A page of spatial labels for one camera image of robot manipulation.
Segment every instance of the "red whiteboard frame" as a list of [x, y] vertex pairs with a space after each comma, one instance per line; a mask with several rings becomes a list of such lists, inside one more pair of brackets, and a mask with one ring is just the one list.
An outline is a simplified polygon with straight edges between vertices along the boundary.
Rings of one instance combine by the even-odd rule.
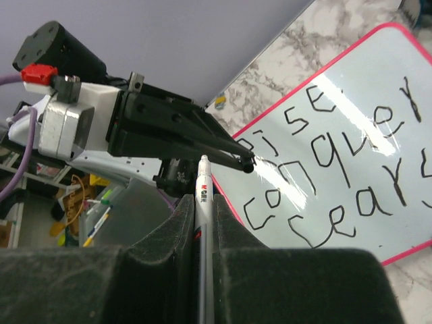
[[[358, 41], [356, 41], [353, 45], [348, 47], [345, 51], [340, 53], [337, 57], [332, 59], [329, 63], [327, 63], [325, 66], [323, 66], [318, 72], [307, 78], [304, 82], [302, 82], [300, 85], [298, 85], [293, 91], [291, 91], [289, 94], [287, 94], [285, 97], [280, 99], [278, 102], [276, 102], [274, 105], [270, 106], [266, 111], [264, 111], [262, 114], [260, 114], [258, 117], [256, 117], [254, 120], [252, 120], [249, 124], [244, 126], [241, 130], [236, 132], [232, 137], [237, 138], [239, 135], [241, 135], [243, 132], [245, 132], [247, 129], [249, 129], [251, 126], [256, 124], [260, 119], [265, 117], [267, 114], [271, 113], [276, 107], [281, 105], [284, 101], [288, 100], [292, 95], [294, 95], [296, 92], [304, 88], [309, 82], [311, 82], [314, 78], [316, 78], [318, 75], [325, 72], [328, 68], [330, 68], [334, 63], [339, 61], [341, 58], [349, 54], [349, 52], [355, 50], [357, 46], [359, 46], [361, 43], [363, 43], [365, 40], [367, 40], [369, 37], [374, 35], [376, 32], [380, 31], [384, 28], [395, 28], [399, 30], [410, 42], [414, 45], [414, 47], [419, 51], [419, 53], [432, 65], [432, 56], [426, 51], [426, 49], [415, 39], [415, 37], [410, 33], [409, 30], [407, 30], [403, 25], [395, 23], [395, 22], [387, 22], [384, 24], [381, 24], [374, 29], [372, 29], [370, 32], [368, 32], [366, 35], [364, 35], [362, 38], [360, 38]], [[213, 183], [219, 190], [219, 192], [225, 197], [232, 213], [236, 217], [236, 219], [244, 226], [244, 223], [240, 216], [238, 215], [237, 211], [234, 209], [233, 205], [231, 204], [229, 198], [226, 196], [225, 192], [223, 191], [222, 187], [217, 182], [216, 178], [213, 176]], [[428, 246], [432, 246], [432, 240], [426, 241], [425, 243], [422, 243], [418, 246], [415, 246], [414, 248], [411, 248], [403, 253], [397, 254], [393, 256], [390, 259], [387, 259], [382, 262], [382, 265], [389, 265], [390, 263], [393, 263], [397, 260], [403, 259], [404, 257], [407, 257], [408, 255], [411, 255], [415, 252], [418, 252]]]

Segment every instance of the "red connector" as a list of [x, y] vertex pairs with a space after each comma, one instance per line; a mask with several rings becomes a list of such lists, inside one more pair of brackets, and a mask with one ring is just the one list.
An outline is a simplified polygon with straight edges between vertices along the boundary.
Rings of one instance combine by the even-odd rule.
[[21, 78], [24, 82], [49, 86], [51, 78], [58, 75], [56, 67], [31, 63], [21, 70]]

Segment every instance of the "marker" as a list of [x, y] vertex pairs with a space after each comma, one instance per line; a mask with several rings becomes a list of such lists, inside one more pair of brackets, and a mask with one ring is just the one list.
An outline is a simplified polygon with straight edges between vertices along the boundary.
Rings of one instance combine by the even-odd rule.
[[213, 302], [213, 181], [206, 155], [198, 164], [195, 189], [195, 323], [215, 322]]
[[109, 216], [108, 212], [110, 210], [111, 210], [111, 206], [107, 208], [107, 210], [103, 213], [102, 217], [97, 221], [96, 225], [92, 228], [92, 230], [90, 231], [90, 233], [88, 233], [87, 240], [82, 245], [83, 248], [86, 248], [87, 246], [89, 246], [90, 243], [93, 241], [94, 236], [99, 231], [99, 229], [102, 227], [102, 225], [104, 224], [104, 222], [107, 220], [107, 218]]

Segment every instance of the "pen cap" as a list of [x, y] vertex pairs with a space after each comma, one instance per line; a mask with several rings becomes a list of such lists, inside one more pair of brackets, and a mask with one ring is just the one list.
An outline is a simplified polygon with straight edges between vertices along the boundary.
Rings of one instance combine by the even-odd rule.
[[206, 176], [211, 175], [210, 161], [206, 155], [203, 155], [201, 157], [201, 160], [198, 163], [198, 176], [201, 175], [206, 175]]

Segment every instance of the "white pen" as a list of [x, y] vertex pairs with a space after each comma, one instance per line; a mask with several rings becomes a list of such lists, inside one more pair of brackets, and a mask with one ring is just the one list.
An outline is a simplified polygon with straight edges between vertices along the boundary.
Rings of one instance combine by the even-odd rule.
[[198, 177], [195, 189], [195, 232], [194, 245], [198, 293], [194, 312], [195, 323], [214, 324], [213, 297], [213, 181], [210, 161], [206, 155], [198, 163]]

